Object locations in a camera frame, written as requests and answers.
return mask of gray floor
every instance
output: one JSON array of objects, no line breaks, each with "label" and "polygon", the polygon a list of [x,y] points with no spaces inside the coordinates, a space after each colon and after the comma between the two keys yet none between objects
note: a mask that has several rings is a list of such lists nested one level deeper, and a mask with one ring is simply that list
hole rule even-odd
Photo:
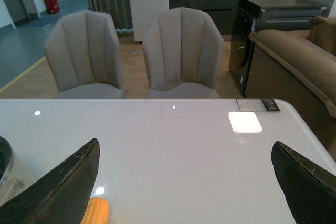
[{"label": "gray floor", "polygon": [[0,29],[0,88],[43,58],[44,41],[60,17],[88,9],[86,0],[58,0],[58,4],[60,12],[42,15],[48,22],[43,26],[25,24]]}]

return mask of upholstered chair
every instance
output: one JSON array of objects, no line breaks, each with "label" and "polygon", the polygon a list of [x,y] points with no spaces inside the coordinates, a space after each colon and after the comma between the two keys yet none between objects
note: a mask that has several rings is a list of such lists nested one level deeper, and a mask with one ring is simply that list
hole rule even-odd
[{"label": "upholstered chair", "polygon": [[148,98],[219,98],[224,41],[207,13],[176,8],[156,14],[142,46]]},{"label": "upholstered chair", "polygon": [[123,98],[121,52],[113,20],[82,11],[62,17],[45,42],[55,98]]}]

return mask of wooden floor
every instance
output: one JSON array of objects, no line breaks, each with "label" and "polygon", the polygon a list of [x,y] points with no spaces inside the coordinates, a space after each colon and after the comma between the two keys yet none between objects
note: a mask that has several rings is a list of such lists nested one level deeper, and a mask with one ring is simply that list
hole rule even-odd
[{"label": "wooden floor", "polygon": [[[120,34],[122,68],[126,99],[145,99],[148,82],[141,43],[132,34]],[[217,92],[221,98],[242,98],[228,71],[230,42],[224,42]],[[57,94],[54,78],[44,58],[0,91],[0,98],[52,98]]]}]

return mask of sofa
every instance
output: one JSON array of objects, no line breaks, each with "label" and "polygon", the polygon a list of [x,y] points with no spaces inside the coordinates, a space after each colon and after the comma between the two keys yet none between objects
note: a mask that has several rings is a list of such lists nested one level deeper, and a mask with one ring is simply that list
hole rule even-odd
[{"label": "sofa", "polygon": [[307,31],[249,35],[254,53],[245,96],[292,104],[336,160],[336,18],[310,24]]}]

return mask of washing machine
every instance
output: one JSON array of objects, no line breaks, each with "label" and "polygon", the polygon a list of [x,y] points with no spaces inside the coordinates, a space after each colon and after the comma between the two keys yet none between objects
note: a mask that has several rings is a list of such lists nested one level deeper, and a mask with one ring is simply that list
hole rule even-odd
[{"label": "washing machine", "polygon": [[229,70],[243,96],[254,49],[248,35],[266,29],[309,30],[309,20],[322,16],[325,9],[304,0],[239,0],[232,29]]}]

